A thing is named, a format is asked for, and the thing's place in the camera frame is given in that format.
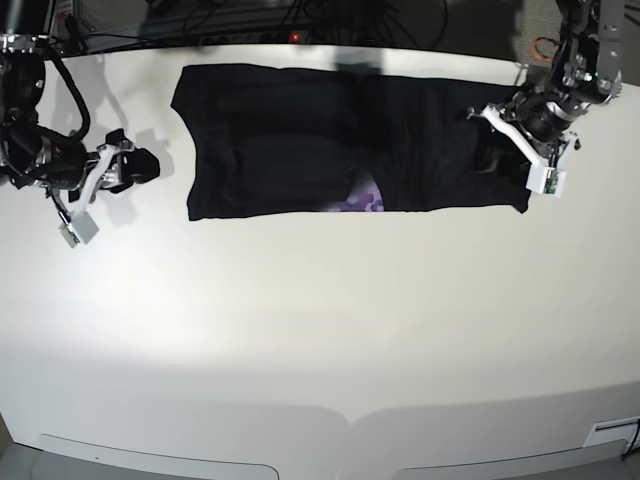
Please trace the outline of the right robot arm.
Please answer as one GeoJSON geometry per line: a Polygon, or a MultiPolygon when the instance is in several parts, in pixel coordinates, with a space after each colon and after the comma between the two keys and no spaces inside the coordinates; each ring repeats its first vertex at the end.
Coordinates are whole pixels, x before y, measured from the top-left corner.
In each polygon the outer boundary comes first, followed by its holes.
{"type": "Polygon", "coordinates": [[[84,214],[95,194],[121,193],[159,177],[159,160],[138,148],[122,129],[109,132],[95,151],[84,138],[91,117],[62,59],[44,35],[1,35],[1,182],[45,191],[64,222],[84,214]],[[37,106],[49,60],[80,113],[80,128],[64,135],[39,123],[37,106]]]}

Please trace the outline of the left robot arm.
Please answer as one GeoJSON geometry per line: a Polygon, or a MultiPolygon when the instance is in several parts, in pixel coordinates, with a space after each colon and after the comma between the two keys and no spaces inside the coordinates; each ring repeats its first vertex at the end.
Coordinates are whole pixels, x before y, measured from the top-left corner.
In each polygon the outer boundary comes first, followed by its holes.
{"type": "Polygon", "coordinates": [[[571,125],[594,105],[618,97],[622,87],[623,1],[559,1],[559,40],[551,66],[539,80],[526,81],[502,104],[470,110],[491,132],[508,140],[488,146],[477,169],[492,172],[516,152],[530,167],[557,172],[581,148],[571,125]]]}

